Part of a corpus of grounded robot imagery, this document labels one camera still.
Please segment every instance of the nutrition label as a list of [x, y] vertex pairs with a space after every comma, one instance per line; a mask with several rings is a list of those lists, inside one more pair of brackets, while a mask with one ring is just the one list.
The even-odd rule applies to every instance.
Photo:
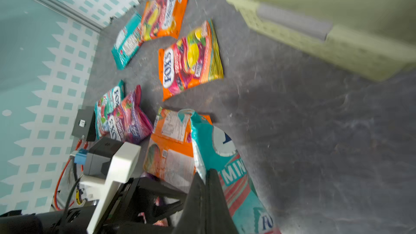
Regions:
[[123, 51], [126, 55], [131, 55], [137, 47], [137, 36], [130, 35], [123, 44]]
[[186, 125], [189, 119], [189, 114], [186, 114], [184, 120], [181, 121], [177, 112], [169, 112], [163, 123], [162, 135], [184, 142]]
[[164, 180], [178, 189], [188, 192], [193, 178], [193, 158], [169, 149]]

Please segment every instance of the fox's candy bag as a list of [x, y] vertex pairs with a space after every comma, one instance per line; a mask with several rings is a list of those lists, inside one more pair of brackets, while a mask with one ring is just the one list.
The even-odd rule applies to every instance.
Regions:
[[130, 92], [113, 112], [108, 114], [108, 127], [112, 139], [139, 144], [152, 133], [153, 127], [140, 109], [140, 85]]
[[195, 168], [205, 182], [206, 172], [218, 172], [228, 211], [240, 234], [280, 234], [277, 225], [257, 197], [256, 190], [231, 138], [193, 110], [181, 110], [180, 119], [191, 115]]
[[188, 0], [152, 0], [146, 3], [141, 20], [141, 39], [179, 37]]
[[163, 100], [208, 81], [223, 78], [217, 37], [211, 20], [167, 49], [159, 50]]
[[124, 82], [120, 81], [117, 86], [109, 90], [101, 99], [95, 103], [95, 131], [97, 139], [109, 132], [107, 114], [113, 112], [114, 108], [124, 99]]
[[195, 173], [189, 118], [179, 120], [178, 112], [160, 108], [143, 164], [144, 171], [186, 193]]
[[141, 16], [134, 12], [126, 26], [119, 32], [111, 53], [117, 69], [123, 70], [142, 44], [140, 35]]

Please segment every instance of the orange candy bag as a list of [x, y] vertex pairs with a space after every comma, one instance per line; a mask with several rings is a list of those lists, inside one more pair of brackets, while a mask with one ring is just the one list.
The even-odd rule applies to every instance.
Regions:
[[142, 41], [162, 36], [179, 37], [188, 0], [152, 0], [146, 3], [141, 19]]
[[159, 49], [159, 80], [163, 101], [208, 81], [224, 77], [217, 37], [205, 21], [167, 49]]
[[[210, 116], [203, 116], [212, 124]], [[144, 160], [144, 171], [188, 192], [195, 173], [190, 115], [183, 122], [178, 112], [159, 108]]]

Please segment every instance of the gray floor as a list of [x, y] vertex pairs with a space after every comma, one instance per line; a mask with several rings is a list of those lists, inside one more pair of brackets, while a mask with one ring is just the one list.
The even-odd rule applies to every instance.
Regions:
[[162, 102], [157, 51], [175, 40], [117, 70], [110, 51], [131, 15], [102, 31], [85, 105], [122, 79], [141, 85], [152, 121], [159, 106], [211, 114], [283, 234], [416, 233], [415, 72], [372, 83], [249, 30], [225, 0], [189, 0], [181, 36], [212, 18], [225, 79]]

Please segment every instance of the basket handle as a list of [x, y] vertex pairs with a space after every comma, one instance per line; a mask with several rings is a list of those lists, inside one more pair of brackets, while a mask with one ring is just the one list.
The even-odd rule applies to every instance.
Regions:
[[266, 3], [261, 3], [257, 8], [257, 16], [264, 21], [269, 21], [289, 29], [298, 31], [325, 42], [332, 29], [332, 23], [319, 21], [313, 17], [294, 13]]

